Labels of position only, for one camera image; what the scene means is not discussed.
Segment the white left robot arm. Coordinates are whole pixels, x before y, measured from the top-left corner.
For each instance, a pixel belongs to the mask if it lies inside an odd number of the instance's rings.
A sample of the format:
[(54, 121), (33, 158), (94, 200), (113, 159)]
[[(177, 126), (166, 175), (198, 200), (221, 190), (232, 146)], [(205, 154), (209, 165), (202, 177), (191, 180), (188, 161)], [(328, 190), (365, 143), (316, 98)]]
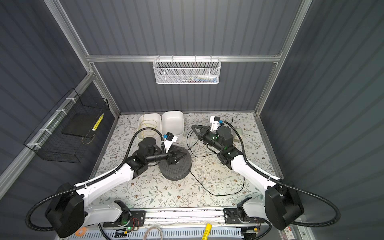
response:
[(126, 152), (123, 161), (112, 170), (82, 183), (61, 185), (55, 194), (31, 207), (26, 214), (26, 226), (37, 232), (54, 231), (61, 238), (103, 222), (119, 222), (125, 227), (130, 221), (130, 209), (122, 201), (115, 201), (111, 207), (92, 207), (91, 203), (118, 185), (136, 179), (155, 164), (184, 167), (180, 177), (171, 177), (172, 181), (183, 179), (192, 167), (192, 160), (186, 149), (174, 144), (176, 141), (172, 133), (162, 135), (160, 145), (155, 138), (144, 138), (138, 149), (133, 154)]

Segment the grey perforated cable spool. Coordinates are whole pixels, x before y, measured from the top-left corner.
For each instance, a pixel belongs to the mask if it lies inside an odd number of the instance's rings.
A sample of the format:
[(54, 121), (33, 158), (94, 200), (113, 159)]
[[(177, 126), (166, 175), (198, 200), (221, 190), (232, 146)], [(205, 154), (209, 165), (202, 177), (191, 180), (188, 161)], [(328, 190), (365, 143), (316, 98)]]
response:
[(183, 151), (188, 153), (187, 156), (185, 157), (187, 158), (187, 161), (185, 163), (179, 164), (179, 165), (177, 164), (168, 165), (166, 161), (161, 161), (158, 164), (162, 175), (170, 181), (179, 181), (184, 179), (189, 174), (189, 171), (192, 168), (192, 157), (185, 148), (182, 148), (179, 146), (171, 146), (169, 150), (169, 152), (176, 152), (176, 153), (178, 151)]

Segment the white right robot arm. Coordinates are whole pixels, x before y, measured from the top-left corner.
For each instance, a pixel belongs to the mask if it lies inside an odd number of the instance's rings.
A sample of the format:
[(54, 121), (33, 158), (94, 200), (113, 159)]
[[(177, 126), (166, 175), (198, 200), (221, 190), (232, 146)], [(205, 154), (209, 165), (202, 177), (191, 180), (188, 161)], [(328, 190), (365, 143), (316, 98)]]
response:
[[(199, 141), (218, 150), (217, 155), (223, 165), (243, 176), (263, 193), (264, 203), (261, 207), (251, 199), (243, 203), (242, 208), (247, 216), (266, 219), (278, 230), (284, 230), (289, 225), (308, 228), (328, 227), (341, 219), (339, 208), (331, 201), (297, 188), (249, 161), (244, 144), (241, 143), (241, 150), (234, 145), (233, 133), (236, 129), (230, 123), (220, 121), (211, 126), (193, 125), (192, 131)], [(299, 194), (305, 194), (327, 204), (335, 211), (335, 216), (320, 223), (298, 222), (297, 218), (305, 212)]]

